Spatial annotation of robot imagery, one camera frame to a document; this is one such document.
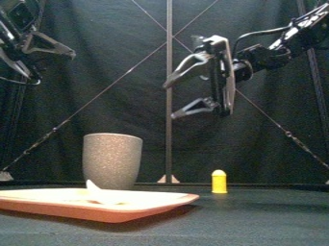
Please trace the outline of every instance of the black curtain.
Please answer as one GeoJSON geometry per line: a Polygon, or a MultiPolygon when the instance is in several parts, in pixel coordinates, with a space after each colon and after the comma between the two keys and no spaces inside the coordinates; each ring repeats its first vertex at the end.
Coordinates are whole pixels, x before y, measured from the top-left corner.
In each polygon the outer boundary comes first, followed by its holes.
{"type": "MultiPolygon", "coordinates": [[[[295,1],[175,0],[172,4],[173,67],[192,50],[191,36],[219,35],[232,45],[242,34],[286,26],[299,16],[295,1]]],[[[163,176],[165,25],[165,1],[46,2],[41,31],[74,49],[77,57],[69,62],[54,59],[42,83],[24,91],[11,158],[70,120],[11,167],[17,180],[80,181],[82,136],[104,132],[144,140],[139,182],[163,176]]],[[[266,47],[278,38],[252,37],[239,48],[256,43],[266,47]]],[[[318,56],[327,62],[327,52],[318,56]]],[[[324,65],[319,70],[324,84],[324,65]]],[[[172,122],[175,177],[203,183],[221,169],[229,183],[324,183],[327,170],[282,130],[326,160],[307,54],[280,69],[258,72],[236,89],[231,116],[199,113],[172,122]]],[[[209,94],[209,83],[197,78],[176,85],[172,110],[209,94]]]]}

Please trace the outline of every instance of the dark table surface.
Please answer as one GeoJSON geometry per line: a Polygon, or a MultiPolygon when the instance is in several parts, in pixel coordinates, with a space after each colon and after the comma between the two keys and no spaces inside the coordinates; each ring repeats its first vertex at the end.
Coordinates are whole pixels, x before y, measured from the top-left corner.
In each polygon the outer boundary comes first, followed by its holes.
{"type": "MultiPolygon", "coordinates": [[[[74,185],[0,185],[1,189],[74,185]]],[[[329,245],[329,193],[295,187],[137,185],[199,194],[189,205],[110,224],[0,210],[0,245],[329,245]]]]}

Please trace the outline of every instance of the yellow object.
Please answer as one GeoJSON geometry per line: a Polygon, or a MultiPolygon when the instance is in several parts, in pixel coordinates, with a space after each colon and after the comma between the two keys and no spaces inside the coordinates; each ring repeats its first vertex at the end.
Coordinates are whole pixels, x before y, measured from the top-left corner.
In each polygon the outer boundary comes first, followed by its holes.
{"type": "Polygon", "coordinates": [[[221,170],[212,172],[212,193],[227,193],[225,173],[221,170]]]}

